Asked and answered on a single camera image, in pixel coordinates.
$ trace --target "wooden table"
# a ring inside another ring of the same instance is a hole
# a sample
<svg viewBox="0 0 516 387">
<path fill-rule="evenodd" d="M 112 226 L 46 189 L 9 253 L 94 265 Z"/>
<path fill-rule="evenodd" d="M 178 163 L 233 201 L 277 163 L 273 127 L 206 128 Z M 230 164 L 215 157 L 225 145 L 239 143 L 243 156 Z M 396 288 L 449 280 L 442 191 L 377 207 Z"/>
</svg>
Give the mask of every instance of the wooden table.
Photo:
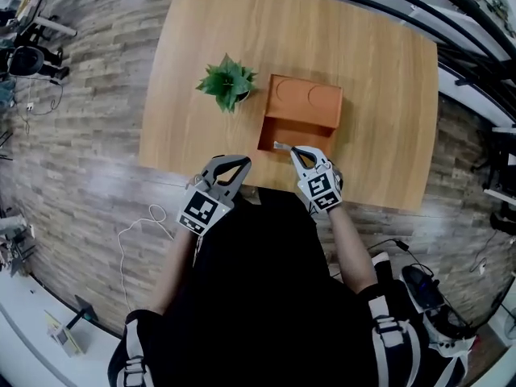
<svg viewBox="0 0 516 387">
<path fill-rule="evenodd" d="M 223 114 L 195 87 L 224 53 L 253 67 L 257 91 Z M 287 156 L 256 149 L 271 73 L 343 88 L 331 159 L 343 198 L 417 210 L 438 101 L 436 45 L 335 0 L 173 0 L 148 87 L 139 162 L 194 175 L 214 155 L 251 157 L 245 183 L 298 191 Z"/>
</svg>

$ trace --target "green plant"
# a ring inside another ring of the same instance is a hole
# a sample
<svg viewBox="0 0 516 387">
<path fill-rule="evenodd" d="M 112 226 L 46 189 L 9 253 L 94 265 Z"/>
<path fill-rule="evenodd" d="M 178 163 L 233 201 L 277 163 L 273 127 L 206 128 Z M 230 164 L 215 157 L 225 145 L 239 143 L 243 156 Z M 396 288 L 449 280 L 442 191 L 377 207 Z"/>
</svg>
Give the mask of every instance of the green plant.
<svg viewBox="0 0 516 387">
<path fill-rule="evenodd" d="M 240 62 L 235 63 L 227 53 L 219 66 L 209 64 L 206 72 L 208 76 L 201 80 L 196 89 L 214 95 L 222 112 L 234 112 L 235 103 L 243 98 L 241 95 L 255 88 L 252 82 L 256 73 L 251 68 L 243 67 Z"/>
</svg>

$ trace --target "shoulder strap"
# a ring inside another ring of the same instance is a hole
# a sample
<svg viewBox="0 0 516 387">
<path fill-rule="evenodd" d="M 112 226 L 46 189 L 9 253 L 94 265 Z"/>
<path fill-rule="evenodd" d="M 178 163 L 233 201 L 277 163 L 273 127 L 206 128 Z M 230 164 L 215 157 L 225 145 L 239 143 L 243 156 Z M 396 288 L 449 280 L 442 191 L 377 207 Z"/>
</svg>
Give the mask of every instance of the shoulder strap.
<svg viewBox="0 0 516 387">
<path fill-rule="evenodd" d="M 119 371 L 117 387 L 154 387 L 150 368 L 144 363 L 144 350 L 138 337 L 138 319 L 126 324 L 126 366 Z"/>
<path fill-rule="evenodd" d="M 412 366 L 406 387 L 411 387 L 418 375 L 421 361 L 421 346 L 415 329 L 408 321 L 396 321 L 389 314 L 385 296 L 368 302 L 375 326 L 372 328 L 372 345 L 377 358 L 378 386 L 389 387 L 389 356 L 395 355 L 397 347 L 410 345 Z"/>
</svg>

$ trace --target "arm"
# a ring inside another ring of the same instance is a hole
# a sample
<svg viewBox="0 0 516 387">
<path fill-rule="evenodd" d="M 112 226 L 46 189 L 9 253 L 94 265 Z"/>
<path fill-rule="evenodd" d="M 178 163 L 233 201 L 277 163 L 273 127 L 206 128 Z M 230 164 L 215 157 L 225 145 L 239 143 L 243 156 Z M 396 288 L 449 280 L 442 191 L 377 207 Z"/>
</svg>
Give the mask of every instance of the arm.
<svg viewBox="0 0 516 387">
<path fill-rule="evenodd" d="M 362 239 L 349 218 L 343 204 L 328 210 L 331 227 L 337 246 L 340 273 L 344 283 L 354 292 L 376 284 L 377 274 L 372 265 L 371 256 L 365 249 Z"/>
<path fill-rule="evenodd" d="M 197 237 L 186 228 L 178 228 L 152 291 L 149 310 L 163 314 L 176 297 L 181 283 L 192 268 Z"/>
</svg>

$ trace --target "floor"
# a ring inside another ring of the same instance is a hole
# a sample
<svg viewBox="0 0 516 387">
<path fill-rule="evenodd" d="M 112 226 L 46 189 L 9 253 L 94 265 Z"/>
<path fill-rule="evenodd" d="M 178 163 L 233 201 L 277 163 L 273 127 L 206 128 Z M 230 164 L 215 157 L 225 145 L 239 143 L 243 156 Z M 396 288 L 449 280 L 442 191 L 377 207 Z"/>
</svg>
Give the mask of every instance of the floor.
<svg viewBox="0 0 516 387">
<path fill-rule="evenodd" d="M 165 208 L 164 225 L 173 233 L 186 181 L 137 165 L 148 78 L 170 1 L 50 0 L 45 12 L 57 13 L 63 24 L 78 30 L 76 37 L 56 35 L 48 45 L 64 48 L 64 64 L 71 69 L 63 98 L 52 113 L 30 117 L 28 134 L 14 111 L 2 119 L 4 128 L 15 130 L 8 146 L 15 160 L 0 161 L 0 191 L 3 203 L 19 208 L 35 226 L 34 274 L 71 304 L 74 294 L 91 302 L 102 324 L 114 331 L 122 330 L 127 313 L 117 234 L 148 217 L 152 203 Z M 19 80 L 18 88 L 20 113 L 29 96 L 34 112 L 43 113 L 60 92 L 42 81 Z M 367 245 L 391 237 L 407 242 L 441 280 L 453 306 L 475 323 L 489 312 L 516 265 L 510 237 L 497 233 L 484 252 L 485 274 L 468 271 L 493 235 L 489 216 L 500 205 L 481 192 L 483 177 L 469 170 L 483 156 L 476 133 L 481 124 L 475 115 L 440 99 L 419 213 L 349 205 Z M 317 222 L 331 271 L 337 273 L 328 220 L 320 215 Z M 145 306 L 169 241 L 160 228 L 144 224 L 126 233 L 123 244 L 129 302 Z M 382 249 L 391 254 L 396 273 L 412 263 L 393 245 Z"/>
</svg>

